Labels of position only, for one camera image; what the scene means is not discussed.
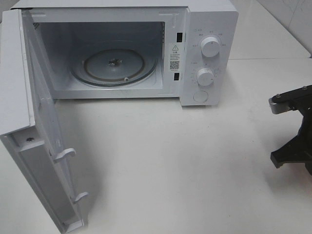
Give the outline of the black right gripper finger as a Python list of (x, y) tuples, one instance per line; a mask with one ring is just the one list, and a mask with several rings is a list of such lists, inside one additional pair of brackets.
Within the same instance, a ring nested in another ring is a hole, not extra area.
[(271, 152), (271, 161), (276, 168), (286, 163), (304, 163), (306, 170), (312, 174), (312, 143), (295, 136), (280, 149)]

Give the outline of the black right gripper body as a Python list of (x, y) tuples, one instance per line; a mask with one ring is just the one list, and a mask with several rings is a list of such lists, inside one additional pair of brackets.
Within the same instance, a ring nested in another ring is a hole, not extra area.
[(301, 126), (297, 135), (293, 138), (292, 154), (299, 156), (302, 154), (312, 154), (312, 110), (308, 108), (307, 111), (300, 110), (293, 107), (293, 111), (299, 111), (303, 116)]

